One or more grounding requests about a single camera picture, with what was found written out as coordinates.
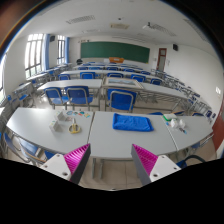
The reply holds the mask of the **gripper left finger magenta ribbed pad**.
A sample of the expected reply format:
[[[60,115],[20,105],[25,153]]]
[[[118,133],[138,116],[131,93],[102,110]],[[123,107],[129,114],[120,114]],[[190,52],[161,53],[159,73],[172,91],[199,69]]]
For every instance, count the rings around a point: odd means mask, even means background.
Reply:
[[[41,166],[41,169],[74,184],[78,184],[85,170],[90,153],[91,147],[89,144],[86,144],[65,155],[55,154]]]

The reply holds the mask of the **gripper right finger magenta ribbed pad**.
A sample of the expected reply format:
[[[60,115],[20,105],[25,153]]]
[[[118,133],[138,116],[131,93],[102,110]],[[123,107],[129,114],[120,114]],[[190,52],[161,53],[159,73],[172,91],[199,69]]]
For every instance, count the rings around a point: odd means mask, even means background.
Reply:
[[[132,145],[131,155],[143,186],[180,170],[166,155],[157,156],[136,144]]]

